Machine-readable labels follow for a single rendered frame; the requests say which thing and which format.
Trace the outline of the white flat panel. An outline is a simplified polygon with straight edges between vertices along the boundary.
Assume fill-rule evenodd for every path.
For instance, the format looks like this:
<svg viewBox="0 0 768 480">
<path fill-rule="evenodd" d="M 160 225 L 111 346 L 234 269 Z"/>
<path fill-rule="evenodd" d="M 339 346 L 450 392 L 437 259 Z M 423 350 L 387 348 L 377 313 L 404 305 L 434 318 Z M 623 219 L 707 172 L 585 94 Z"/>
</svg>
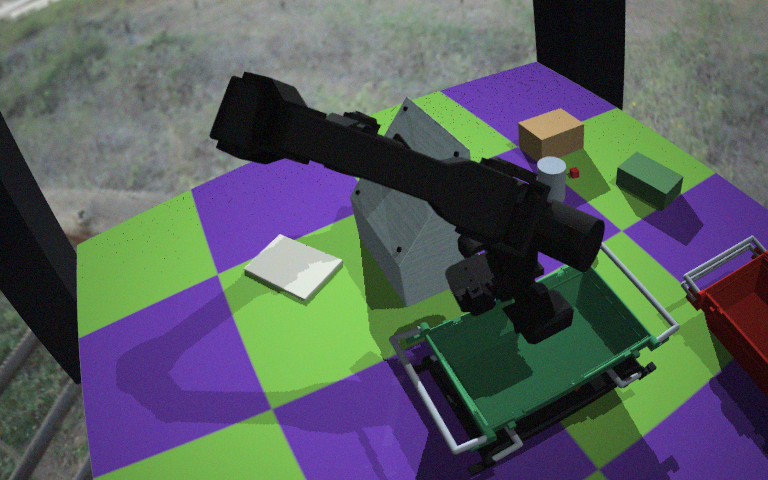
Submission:
<svg viewBox="0 0 768 480">
<path fill-rule="evenodd" d="M 280 234 L 244 271 L 307 301 L 342 262 L 339 258 Z"/>
</svg>

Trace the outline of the tan box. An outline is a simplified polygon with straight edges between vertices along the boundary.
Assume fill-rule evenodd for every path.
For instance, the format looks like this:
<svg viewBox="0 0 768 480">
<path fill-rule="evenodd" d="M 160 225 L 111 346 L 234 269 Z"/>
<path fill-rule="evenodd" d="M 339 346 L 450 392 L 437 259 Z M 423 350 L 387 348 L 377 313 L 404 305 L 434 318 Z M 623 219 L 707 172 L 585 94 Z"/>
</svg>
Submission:
<svg viewBox="0 0 768 480">
<path fill-rule="evenodd" d="M 584 146 L 584 123 L 559 108 L 518 122 L 519 147 L 535 160 L 560 158 Z"/>
</svg>

